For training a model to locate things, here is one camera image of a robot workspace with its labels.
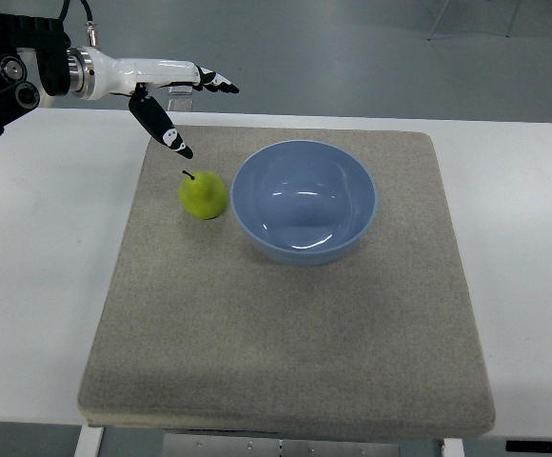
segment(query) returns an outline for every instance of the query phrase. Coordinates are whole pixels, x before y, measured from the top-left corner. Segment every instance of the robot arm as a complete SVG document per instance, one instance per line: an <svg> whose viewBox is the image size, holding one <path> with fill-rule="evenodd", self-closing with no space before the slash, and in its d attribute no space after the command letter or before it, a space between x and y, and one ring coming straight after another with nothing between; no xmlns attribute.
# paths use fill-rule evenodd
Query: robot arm
<svg viewBox="0 0 552 457"><path fill-rule="evenodd" d="M26 80L27 70L18 48L36 51L41 82L48 95L71 92L85 100L97 100L108 93L129 96L130 111L149 134L187 158L193 155L191 149L148 92L187 85L197 90L238 93L222 75L191 62L113 59L92 46L69 46L61 19L0 13L0 134L6 124L39 105L39 91Z"/></svg>

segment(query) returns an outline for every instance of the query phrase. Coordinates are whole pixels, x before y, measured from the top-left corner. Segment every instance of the blue bowl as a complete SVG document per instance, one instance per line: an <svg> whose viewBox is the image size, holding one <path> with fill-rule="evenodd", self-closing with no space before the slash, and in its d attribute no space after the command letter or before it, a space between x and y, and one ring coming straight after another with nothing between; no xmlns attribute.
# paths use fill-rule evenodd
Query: blue bowl
<svg viewBox="0 0 552 457"><path fill-rule="evenodd" d="M347 253L378 210L378 191L361 162L306 140L276 143L248 157L234 176L230 200L255 248L299 267Z"/></svg>

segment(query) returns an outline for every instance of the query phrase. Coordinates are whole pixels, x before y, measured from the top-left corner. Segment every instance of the bowl rim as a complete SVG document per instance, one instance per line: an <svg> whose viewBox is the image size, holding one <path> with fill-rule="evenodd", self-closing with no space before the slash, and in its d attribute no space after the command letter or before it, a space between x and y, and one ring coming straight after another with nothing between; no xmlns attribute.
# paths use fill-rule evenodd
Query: bowl rim
<svg viewBox="0 0 552 457"><path fill-rule="evenodd" d="M314 143L314 144L318 144L318 145L322 145L322 146L327 146L327 147L332 148L332 149L336 149L338 152L342 153L343 155L347 156L348 158L350 158L354 162L356 162L361 167L361 169L365 172L367 177L369 178L369 183L371 183L371 188L373 189L373 196L374 196L374 198L373 198L373 209L371 210L371 214L369 215L369 218L368 218L366 224L363 226L363 228L361 228L361 230L359 230L359 232L356 235L354 235L352 238L347 240L345 243L341 243L340 245L334 246L334 247L331 247L331 248L316 249L316 250L312 250L312 251L303 251L303 250L293 250L293 249L281 248L279 246L272 245L271 243L268 243L266 240L264 240L264 239L260 238L259 236L255 235L252 231L250 231L246 227L246 225L240 219L240 216L238 215L238 211L236 210L236 204L234 202L234 186L236 185L236 180L238 178L238 175L240 174L240 171L246 165L246 163L249 162L256 155L264 152L266 149L270 149L272 147L282 145L282 144L285 144L285 143ZM375 182L373 180L373 176L371 176L371 173L369 172L367 167L363 164L363 162L361 162L359 159L357 159L354 155L352 155L348 151L346 151L342 148L339 148L337 146L334 146L334 145L331 145L329 143L325 143L325 142L322 142L322 141L305 140L305 139L303 139L303 140L293 139L293 140L279 141L277 143L273 143L271 145L265 146L265 147L255 151L255 152L253 152L251 155L249 155L245 159L245 161L242 163L242 165L236 171L236 174L234 175L234 178L231 181L231 186L229 187L229 196L230 196L229 200L230 200L231 208L233 210L234 216L236 217L236 220L238 221L238 225L243 229L243 231L248 236L250 236L253 240L255 240L257 243L259 243L260 245L262 245L266 248L274 249L275 251L277 251L279 253L282 253L282 254L292 254L292 255L300 256L300 257L315 257L315 256L318 256L318 255L325 255L325 254L332 253L336 250L342 250L342 249L346 248L347 246L356 243L356 241L358 241L358 239L361 236L363 236L365 234L365 232L371 226L371 223L375 219L376 213L378 212L378 207L379 207L379 204L380 204L380 195L378 193L378 188L375 185Z"/></svg>

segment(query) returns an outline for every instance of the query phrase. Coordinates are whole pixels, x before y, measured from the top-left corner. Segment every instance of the white table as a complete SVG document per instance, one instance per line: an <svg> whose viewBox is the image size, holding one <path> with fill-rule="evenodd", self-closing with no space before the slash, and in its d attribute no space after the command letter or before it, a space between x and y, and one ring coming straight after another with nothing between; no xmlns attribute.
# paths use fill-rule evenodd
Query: white table
<svg viewBox="0 0 552 457"><path fill-rule="evenodd" d="M552 125L171 116L428 133L496 405L485 436L552 440ZM0 420L85 423L77 391L147 142L129 113L85 109L38 109L0 138Z"/></svg>

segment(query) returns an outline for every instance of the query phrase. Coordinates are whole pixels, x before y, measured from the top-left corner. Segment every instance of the felt pad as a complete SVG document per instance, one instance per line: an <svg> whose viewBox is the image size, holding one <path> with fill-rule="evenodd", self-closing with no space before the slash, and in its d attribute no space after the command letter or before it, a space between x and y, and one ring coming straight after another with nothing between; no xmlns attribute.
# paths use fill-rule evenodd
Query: felt pad
<svg viewBox="0 0 552 457"><path fill-rule="evenodd" d="M79 408L91 424L340 441L478 436L494 407L430 138L182 127L186 161L148 146ZM179 206L188 171L227 187L257 149L312 139L370 170L380 209L346 257L283 266L231 208Z"/></svg>

